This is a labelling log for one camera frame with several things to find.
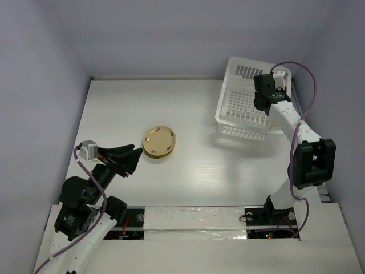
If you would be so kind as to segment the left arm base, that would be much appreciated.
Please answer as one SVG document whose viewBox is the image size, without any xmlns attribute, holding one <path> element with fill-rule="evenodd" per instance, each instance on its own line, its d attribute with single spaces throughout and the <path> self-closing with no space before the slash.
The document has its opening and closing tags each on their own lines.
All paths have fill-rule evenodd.
<svg viewBox="0 0 365 274">
<path fill-rule="evenodd" d="M 143 240 L 144 219 L 144 207 L 128 207 L 124 220 L 113 227 L 104 240 Z"/>
</svg>

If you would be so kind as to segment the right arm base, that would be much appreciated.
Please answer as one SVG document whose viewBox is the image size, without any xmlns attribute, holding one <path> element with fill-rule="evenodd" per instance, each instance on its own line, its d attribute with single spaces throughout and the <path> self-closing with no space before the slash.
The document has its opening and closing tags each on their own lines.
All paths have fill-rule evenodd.
<svg viewBox="0 0 365 274">
<path fill-rule="evenodd" d="M 239 221 L 246 225 L 248 239 L 290 239 L 298 231 L 293 208 L 269 216 L 263 207 L 248 207 Z"/>
</svg>

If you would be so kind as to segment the cream plate small flowers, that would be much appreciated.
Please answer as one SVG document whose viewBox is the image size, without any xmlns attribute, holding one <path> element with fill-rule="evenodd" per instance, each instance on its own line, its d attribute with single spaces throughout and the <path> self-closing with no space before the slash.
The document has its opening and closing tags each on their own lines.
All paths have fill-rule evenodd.
<svg viewBox="0 0 365 274">
<path fill-rule="evenodd" d="M 156 126 L 149 129 L 143 137 L 142 145 L 152 155 L 163 155 L 175 147 L 177 136 L 167 126 Z"/>
</svg>

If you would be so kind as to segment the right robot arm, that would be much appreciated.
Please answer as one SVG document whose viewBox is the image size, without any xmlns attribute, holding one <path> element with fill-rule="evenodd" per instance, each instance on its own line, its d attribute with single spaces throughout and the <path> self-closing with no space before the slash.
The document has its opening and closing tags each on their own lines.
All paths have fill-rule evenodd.
<svg viewBox="0 0 365 274">
<path fill-rule="evenodd" d="M 272 196 L 286 178 L 291 138 L 220 135 L 214 112 L 221 86 L 219 80 L 118 82 L 109 102 L 113 143 L 141 144 L 149 128 L 167 125 L 177 144 L 161 160 L 143 156 L 132 183 L 114 193 L 144 206 L 261 205 Z"/>
</svg>

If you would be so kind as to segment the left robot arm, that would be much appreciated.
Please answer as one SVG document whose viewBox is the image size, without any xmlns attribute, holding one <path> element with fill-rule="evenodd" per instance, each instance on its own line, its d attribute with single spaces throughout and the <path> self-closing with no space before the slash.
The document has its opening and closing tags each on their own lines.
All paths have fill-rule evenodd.
<svg viewBox="0 0 365 274">
<path fill-rule="evenodd" d="M 102 148 L 91 140 L 75 146 L 73 157 L 87 178 L 72 176 L 62 184 L 48 258 L 35 273 L 84 273 L 107 233 L 127 218 L 127 204 L 107 196 L 106 188 L 116 175 L 132 175 L 142 152 L 134 144 Z"/>
</svg>

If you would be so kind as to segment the lime green plate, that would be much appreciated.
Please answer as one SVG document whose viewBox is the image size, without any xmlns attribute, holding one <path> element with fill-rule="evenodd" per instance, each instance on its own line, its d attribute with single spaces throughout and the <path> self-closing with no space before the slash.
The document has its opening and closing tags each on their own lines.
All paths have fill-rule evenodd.
<svg viewBox="0 0 365 274">
<path fill-rule="evenodd" d="M 151 158 L 151 159 L 162 159 L 164 156 L 155 156 L 155 155 L 151 155 L 148 153 L 144 153 L 147 157 Z"/>
</svg>

